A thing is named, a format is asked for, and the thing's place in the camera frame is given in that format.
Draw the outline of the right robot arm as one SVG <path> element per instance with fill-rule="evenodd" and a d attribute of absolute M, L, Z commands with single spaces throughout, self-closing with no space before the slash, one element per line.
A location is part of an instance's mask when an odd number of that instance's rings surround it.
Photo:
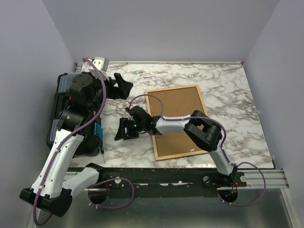
<path fill-rule="evenodd" d="M 227 133 L 217 121 L 199 110 L 181 117 L 151 116 L 139 106 L 127 107 L 125 110 L 130 117 L 119 119 L 119 128 L 114 138 L 116 141 L 134 139 L 140 133 L 186 133 L 196 146 L 210 154 L 217 168 L 219 182 L 224 186 L 235 182 L 238 168 L 222 147 Z"/>

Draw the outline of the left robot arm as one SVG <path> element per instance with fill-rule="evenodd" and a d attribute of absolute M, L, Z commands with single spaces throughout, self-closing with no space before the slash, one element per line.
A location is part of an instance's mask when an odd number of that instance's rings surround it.
<path fill-rule="evenodd" d="M 103 129 L 100 114 L 107 99 L 127 99 L 133 83 L 119 73 L 103 79 L 91 73 L 68 74 L 58 78 L 53 119 L 57 128 L 50 133 L 52 148 L 46 163 L 30 188 L 20 198 L 52 216 L 64 216 L 72 200 L 87 187 L 109 182 L 105 169 L 90 163 L 70 180 L 65 180 L 71 160 L 76 156 L 96 156 L 102 151 Z"/>

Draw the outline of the green black screwdriver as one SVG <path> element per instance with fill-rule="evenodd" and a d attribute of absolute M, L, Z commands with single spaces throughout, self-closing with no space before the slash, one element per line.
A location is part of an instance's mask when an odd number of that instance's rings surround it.
<path fill-rule="evenodd" d="M 104 164 L 105 164 L 105 152 L 104 152 L 104 146 L 103 146 L 103 141 L 100 141 L 100 153 L 102 154 L 102 157 L 103 157 L 103 161 L 104 161 Z"/>

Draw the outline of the wooden picture frame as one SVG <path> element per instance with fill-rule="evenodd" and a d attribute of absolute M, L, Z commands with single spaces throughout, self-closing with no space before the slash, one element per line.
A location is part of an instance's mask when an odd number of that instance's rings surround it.
<path fill-rule="evenodd" d="M 198 85 L 177 86 L 145 91 L 148 113 L 157 116 L 180 117 L 199 110 L 207 114 Z M 152 137 L 155 160 L 175 159 L 205 154 L 185 132 L 166 133 Z"/>

